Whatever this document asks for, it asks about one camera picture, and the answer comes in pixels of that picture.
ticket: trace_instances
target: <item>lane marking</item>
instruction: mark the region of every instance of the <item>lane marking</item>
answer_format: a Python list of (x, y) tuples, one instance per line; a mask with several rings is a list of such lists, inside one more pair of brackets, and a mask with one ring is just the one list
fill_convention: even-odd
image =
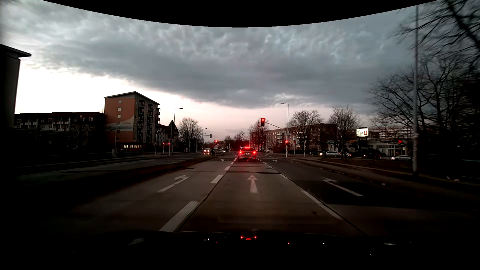
[(331, 184), (331, 185), (334, 185), (334, 186), (336, 186), (336, 187), (338, 187), (338, 188), (340, 188), (340, 189), (343, 189), (343, 190), (345, 190), (345, 191), (347, 191), (347, 192), (350, 192), (351, 194), (353, 194), (353, 195), (355, 195), (355, 196), (365, 197), (364, 195), (358, 194), (358, 193), (356, 193), (355, 191), (351, 191), (351, 190), (346, 189), (346, 188), (344, 188), (344, 187), (342, 187), (342, 186), (339, 186), (339, 185), (337, 185), (337, 184), (335, 184), (335, 183), (332, 183), (332, 182), (336, 182), (335, 180), (325, 178), (324, 181), (327, 182), (327, 183), (329, 183), (329, 184)]
[(258, 193), (257, 185), (255, 185), (255, 180), (250, 180), (250, 193)]
[(165, 225), (163, 225), (163, 227), (159, 231), (171, 233), (174, 232), (178, 225), (180, 225), (180, 223), (190, 214), (193, 209), (195, 209), (197, 205), (197, 201), (189, 202), (172, 219), (170, 219)]
[(218, 183), (218, 181), (220, 181), (220, 179), (222, 179), (222, 177), (224, 176), (224, 174), (219, 174), (217, 175), (217, 177), (215, 177), (215, 179), (213, 181), (211, 181), (210, 183), (211, 184), (216, 184)]
[(342, 220), (342, 217), (340, 217), (339, 215), (337, 215), (335, 212), (333, 212), (330, 208), (328, 208), (325, 204), (321, 203), (319, 200), (317, 200), (317, 198), (313, 197), (310, 193), (306, 192), (305, 190), (300, 190), (301, 192), (303, 192), (306, 196), (308, 196), (308, 198), (312, 199), (314, 202), (316, 202), (321, 208), (323, 208), (325, 211), (327, 211), (330, 215), (332, 215), (333, 217), (339, 219), (339, 220)]
[(176, 183), (173, 183), (173, 184), (171, 184), (171, 185), (169, 185), (169, 186), (167, 186), (167, 187), (164, 187), (164, 188), (158, 190), (157, 192), (158, 192), (158, 193), (165, 192), (165, 191), (173, 188), (175, 185), (181, 183), (182, 181), (185, 181), (185, 179), (187, 179), (187, 178), (190, 178), (190, 177), (189, 177), (189, 176), (188, 176), (188, 177), (184, 177), (182, 180), (180, 180), (180, 181), (178, 181), (178, 182), (176, 182)]

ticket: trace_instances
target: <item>lamp post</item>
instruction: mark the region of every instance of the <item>lamp post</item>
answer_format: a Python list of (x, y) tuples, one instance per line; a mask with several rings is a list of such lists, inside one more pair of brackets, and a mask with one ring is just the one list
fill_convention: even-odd
[(204, 147), (204, 129), (207, 128), (202, 128), (202, 148)]
[[(172, 146), (172, 152), (173, 152), (173, 143), (172, 143), (172, 133), (173, 133), (173, 125), (175, 124), (175, 114), (177, 113), (177, 110), (183, 110), (183, 108), (178, 108), (173, 111), (173, 124), (172, 128), (170, 128), (170, 145)], [(168, 155), (170, 156), (170, 146), (168, 146)]]
[(156, 155), (156, 137), (157, 137), (159, 131), (160, 130), (157, 130), (156, 133), (155, 133), (155, 155)]
[[(286, 105), (287, 105), (287, 134), (288, 134), (288, 110), (289, 110), (289, 107), (290, 107), (290, 106), (289, 106), (288, 103), (283, 103), (283, 102), (282, 102), (282, 103), (280, 103), (280, 104), (282, 104), (282, 105), (286, 104)], [(288, 158), (288, 147), (287, 147), (287, 146), (285, 146), (285, 157)]]

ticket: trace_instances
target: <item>white car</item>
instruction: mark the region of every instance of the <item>white car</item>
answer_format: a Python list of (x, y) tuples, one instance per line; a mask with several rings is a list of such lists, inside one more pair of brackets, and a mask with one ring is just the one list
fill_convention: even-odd
[(394, 161), (399, 161), (399, 160), (411, 161), (412, 157), (411, 156), (396, 156), (396, 157), (392, 157), (391, 160), (394, 160)]
[(338, 156), (340, 156), (340, 153), (338, 153), (337, 151), (327, 151), (326, 156), (327, 157), (338, 157)]
[(239, 162), (242, 160), (251, 160), (257, 162), (257, 151), (253, 147), (241, 147), (238, 155)]

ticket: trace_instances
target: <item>sky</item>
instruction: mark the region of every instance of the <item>sky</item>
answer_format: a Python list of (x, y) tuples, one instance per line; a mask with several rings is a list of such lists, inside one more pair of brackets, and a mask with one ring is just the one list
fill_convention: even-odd
[(199, 121), (215, 139), (259, 118), (349, 106), (367, 124), (367, 91), (413, 63), (391, 35), (413, 8), (308, 25), (171, 25), (38, 0), (0, 10), (1, 44), (32, 54), (20, 68), (15, 113), (102, 111), (137, 91), (160, 103), (160, 123)]

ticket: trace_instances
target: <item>sign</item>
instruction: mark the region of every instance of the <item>sign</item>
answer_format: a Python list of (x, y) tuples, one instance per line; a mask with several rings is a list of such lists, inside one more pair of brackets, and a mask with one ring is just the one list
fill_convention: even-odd
[(368, 127), (357, 128), (357, 137), (367, 137), (368, 136)]

